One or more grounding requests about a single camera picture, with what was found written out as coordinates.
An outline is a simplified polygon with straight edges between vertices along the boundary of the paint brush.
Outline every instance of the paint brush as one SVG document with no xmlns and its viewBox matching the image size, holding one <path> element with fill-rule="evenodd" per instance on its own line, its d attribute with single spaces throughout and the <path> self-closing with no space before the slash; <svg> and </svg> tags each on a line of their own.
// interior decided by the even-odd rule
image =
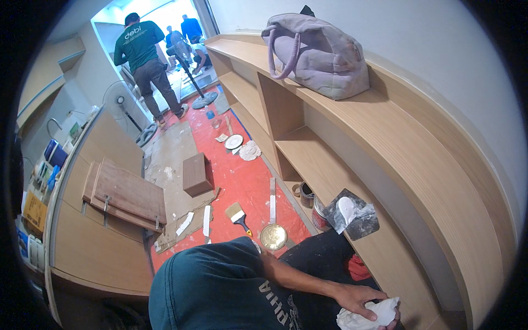
<svg viewBox="0 0 528 330">
<path fill-rule="evenodd" d="M 225 211 L 225 214 L 228 216 L 229 219 L 231 219 L 234 224 L 239 224 L 244 227 L 246 234 L 253 237 L 253 233 L 248 228 L 248 226 L 246 226 L 246 214 L 242 210 L 242 207 L 240 206 L 239 202 L 236 202 L 230 207 L 228 207 Z"/>
</svg>

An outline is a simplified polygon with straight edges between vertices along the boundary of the red cloth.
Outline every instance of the red cloth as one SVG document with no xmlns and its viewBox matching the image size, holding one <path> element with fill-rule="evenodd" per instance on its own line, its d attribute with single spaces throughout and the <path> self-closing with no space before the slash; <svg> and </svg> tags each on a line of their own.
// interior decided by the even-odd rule
<svg viewBox="0 0 528 330">
<path fill-rule="evenodd" d="M 354 281 L 360 281 L 372 277 L 369 270 L 357 255 L 353 255 L 348 262 L 348 270 Z"/>
</svg>

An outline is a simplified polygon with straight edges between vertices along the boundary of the white t-shirt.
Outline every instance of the white t-shirt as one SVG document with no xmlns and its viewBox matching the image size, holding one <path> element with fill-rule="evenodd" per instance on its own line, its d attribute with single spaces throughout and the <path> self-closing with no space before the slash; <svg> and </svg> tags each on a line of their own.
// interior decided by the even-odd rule
<svg viewBox="0 0 528 330">
<path fill-rule="evenodd" d="M 193 50 L 193 54 L 194 55 L 197 55 L 197 53 L 196 53 L 197 49 L 201 50 L 204 54 L 207 55 L 207 48 L 205 48 L 205 46 L 203 44 L 201 44 L 201 43 L 191 44 L 191 48 Z"/>
</svg>

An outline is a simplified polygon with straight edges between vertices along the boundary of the gold can lid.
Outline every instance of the gold can lid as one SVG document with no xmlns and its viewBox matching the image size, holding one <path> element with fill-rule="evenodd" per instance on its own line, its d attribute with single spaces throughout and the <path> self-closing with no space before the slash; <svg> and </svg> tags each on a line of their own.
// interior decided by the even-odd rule
<svg viewBox="0 0 528 330">
<path fill-rule="evenodd" d="M 260 233 L 260 242 L 266 249 L 278 250 L 286 244 L 288 233 L 281 225 L 272 223 L 264 227 Z"/>
</svg>

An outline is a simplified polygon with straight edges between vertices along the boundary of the faucet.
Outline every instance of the faucet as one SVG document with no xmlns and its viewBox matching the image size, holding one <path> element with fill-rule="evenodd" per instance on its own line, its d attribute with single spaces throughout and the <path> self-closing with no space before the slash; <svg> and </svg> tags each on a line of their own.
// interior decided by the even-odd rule
<svg viewBox="0 0 528 330">
<path fill-rule="evenodd" d="M 48 126 L 49 123 L 50 123 L 50 121 L 54 121 L 55 124 L 57 124 L 57 126 L 58 126 L 61 130 L 62 130 L 62 126 L 61 126 L 61 124 L 59 124 L 59 122 L 58 122 L 55 118 L 50 118 L 50 119 L 48 120 L 48 122 L 46 123 L 46 130 L 48 131 L 48 135 L 49 135 L 51 138 L 53 138 L 53 136 L 51 136 L 51 133 L 50 133 L 50 127 Z"/>
</svg>

